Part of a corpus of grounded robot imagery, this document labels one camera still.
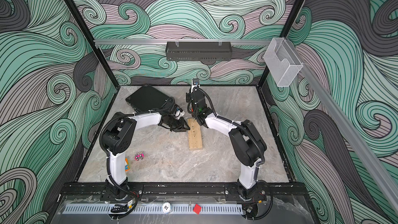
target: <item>wallpaper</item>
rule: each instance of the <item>wallpaper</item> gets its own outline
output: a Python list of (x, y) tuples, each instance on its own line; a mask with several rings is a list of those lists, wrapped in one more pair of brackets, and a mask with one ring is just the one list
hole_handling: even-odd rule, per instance
[[(95, 38), (271, 39), (295, 0), (74, 0)], [(102, 46), (121, 84), (257, 84), (266, 46), (233, 47), (231, 61), (167, 61), (163, 45)]]
[(0, 0), (0, 222), (44, 223), (115, 91), (63, 0)]
[[(398, 0), (306, 0), (289, 39), (398, 182)], [(306, 78), (263, 88), (322, 223), (398, 223)]]

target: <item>metal rail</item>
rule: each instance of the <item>metal rail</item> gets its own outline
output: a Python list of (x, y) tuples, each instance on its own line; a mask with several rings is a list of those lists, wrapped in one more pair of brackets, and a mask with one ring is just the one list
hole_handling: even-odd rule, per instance
[(231, 45), (256, 45), (268, 46), (271, 39), (144, 39), (144, 38), (124, 38), (94, 39), (95, 45), (166, 45), (167, 42), (231, 42)]
[(346, 140), (349, 140), (351, 147), (354, 149), (373, 180), (383, 192), (387, 201), (395, 210), (395, 213), (398, 214), (398, 185), (392, 178), (391, 174), (375, 156), (367, 143), (361, 137), (361, 134), (354, 127), (353, 123), (348, 119), (340, 106), (335, 102), (333, 97), (322, 86), (313, 70), (307, 64), (304, 64), (301, 72), (310, 83), (311, 88), (328, 111), (330, 117), (336, 123), (336, 126), (339, 128), (343, 137)]

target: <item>red square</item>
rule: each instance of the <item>red square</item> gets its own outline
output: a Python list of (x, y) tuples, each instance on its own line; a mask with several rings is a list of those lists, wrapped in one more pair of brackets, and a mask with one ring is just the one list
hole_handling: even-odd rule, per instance
[(198, 204), (195, 204), (195, 207), (193, 208), (193, 211), (197, 214), (202, 210), (202, 207), (199, 206)]

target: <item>wooden plank with holes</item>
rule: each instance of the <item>wooden plank with holes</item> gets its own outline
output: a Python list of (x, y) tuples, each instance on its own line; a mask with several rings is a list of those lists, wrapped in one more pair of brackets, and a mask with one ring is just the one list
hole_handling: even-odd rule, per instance
[(189, 143), (189, 150), (201, 150), (203, 149), (202, 146), (202, 133), (200, 132), (200, 126), (196, 119), (189, 118), (188, 119), (188, 126), (191, 128), (188, 131), (188, 143)]

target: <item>black cable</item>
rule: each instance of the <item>black cable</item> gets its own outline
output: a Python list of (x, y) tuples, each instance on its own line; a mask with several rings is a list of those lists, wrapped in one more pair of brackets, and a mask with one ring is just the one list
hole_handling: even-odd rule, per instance
[(271, 197), (271, 199), (269, 200), (269, 206), (268, 206), (268, 209), (267, 209), (267, 211), (265, 211), (262, 215), (260, 215), (260, 216), (257, 216), (257, 217), (252, 217), (252, 218), (247, 218), (247, 216), (246, 215), (242, 215), (242, 217), (244, 217), (244, 218), (246, 218), (246, 219), (248, 219), (248, 220), (260, 220), (260, 219), (262, 219), (262, 218), (264, 218), (267, 214), (269, 214), (269, 212), (271, 211), (271, 208), (272, 208), (272, 204), (273, 204), (273, 196), (272, 196), (272, 191), (271, 191), (271, 187), (269, 186), (269, 184), (266, 182), (266, 181), (263, 181), (263, 180), (259, 180), (259, 182), (264, 182), (266, 185), (267, 185), (267, 187), (268, 187), (268, 190), (269, 190), (269, 196)]
[(164, 129), (170, 130), (171, 128), (165, 127), (162, 124), (158, 124), (159, 127), (163, 127)]
[(129, 210), (129, 207), (127, 206), (127, 204), (115, 204), (113, 206), (113, 208), (111, 209), (111, 213), (117, 214), (117, 213), (122, 213), (122, 212), (126, 212)]
[(202, 93), (204, 94), (204, 96), (205, 96), (205, 97), (207, 98), (207, 100), (209, 101), (210, 108), (211, 108), (211, 110), (212, 110), (214, 116), (216, 116), (216, 118), (219, 118), (219, 119), (222, 119), (222, 120), (224, 120), (224, 121), (226, 121), (226, 122), (232, 123), (232, 125), (238, 127), (243, 133), (245, 133), (245, 135), (246, 135), (247, 137), (249, 137), (249, 139), (252, 141), (252, 143), (254, 144), (254, 146), (256, 147), (257, 151), (258, 151), (259, 154), (260, 154), (261, 162), (258, 163), (258, 165), (264, 164), (264, 163), (266, 162), (266, 159), (265, 159), (265, 157), (264, 157), (264, 153), (261, 151), (261, 149), (260, 149), (260, 147), (258, 146), (258, 144), (257, 144), (257, 142), (256, 142), (256, 139), (253, 137), (253, 135), (252, 135), (248, 130), (246, 130), (246, 128), (243, 127), (241, 124), (238, 124), (238, 123), (236, 123), (236, 122), (232, 122), (231, 120), (229, 120), (229, 119), (227, 119), (227, 118), (224, 118), (224, 117), (222, 117), (222, 116), (218, 116), (218, 115), (216, 114), (216, 110), (214, 109), (213, 102), (212, 102), (211, 99), (210, 99), (210, 96), (209, 96), (202, 88), (200, 88), (200, 87), (194, 87), (193, 90), (194, 90), (194, 91), (199, 90), (200, 92), (202, 92)]
[(192, 112), (189, 110), (189, 106), (191, 105), (191, 102), (188, 102), (188, 113), (193, 113), (193, 109), (192, 109)]
[(166, 107), (166, 108), (161, 108), (161, 109), (153, 110), (153, 111), (150, 110), (150, 111), (146, 111), (146, 112), (139, 112), (139, 113), (136, 113), (136, 114), (123, 114), (123, 115), (120, 115), (120, 116), (116, 116), (116, 117), (112, 118), (111, 120), (109, 120), (109, 121), (104, 125), (104, 127), (102, 128), (102, 130), (101, 130), (101, 132), (100, 132), (100, 134), (99, 134), (99, 146), (100, 146), (101, 149), (106, 153), (106, 156), (107, 156), (107, 158), (106, 158), (106, 169), (107, 169), (107, 173), (108, 173), (109, 180), (111, 181), (111, 183), (113, 184), (113, 186), (115, 186), (116, 188), (118, 188), (120, 191), (126, 193), (127, 195), (132, 196), (132, 197), (135, 199), (134, 205), (130, 208), (130, 210), (129, 210), (127, 213), (124, 213), (124, 214), (121, 214), (121, 215), (118, 215), (118, 216), (117, 216), (119, 219), (120, 219), (120, 218), (123, 218), (123, 217), (125, 217), (125, 216), (127, 216), (129, 213), (131, 213), (131, 212), (134, 210), (134, 208), (137, 206), (137, 203), (138, 203), (138, 197), (136, 196), (135, 193), (133, 193), (133, 192), (131, 192), (131, 191), (129, 191), (129, 190), (126, 190), (126, 189), (120, 187), (120, 185), (118, 185), (118, 184), (115, 182), (115, 180), (113, 179), (113, 177), (112, 177), (112, 175), (111, 175), (111, 168), (110, 168), (110, 166), (109, 166), (109, 164), (110, 164), (110, 152), (106, 149), (106, 147), (105, 147), (104, 144), (103, 144), (103, 135), (104, 135), (104, 133), (106, 132), (106, 129), (108, 128), (108, 126), (109, 126), (113, 121), (115, 121), (115, 120), (118, 120), (118, 119), (121, 119), (121, 118), (124, 118), (124, 117), (133, 117), (133, 116), (137, 116), (137, 115), (141, 115), (141, 114), (145, 114), (145, 113), (160, 112), (160, 111), (164, 111), (164, 110), (167, 110), (167, 109), (171, 108), (171, 107), (174, 105), (175, 100), (174, 100), (173, 97), (170, 97), (170, 98), (168, 98), (168, 99), (166, 100), (166, 103), (167, 103), (167, 101), (169, 101), (169, 99), (172, 99), (172, 104), (171, 104), (170, 106)]

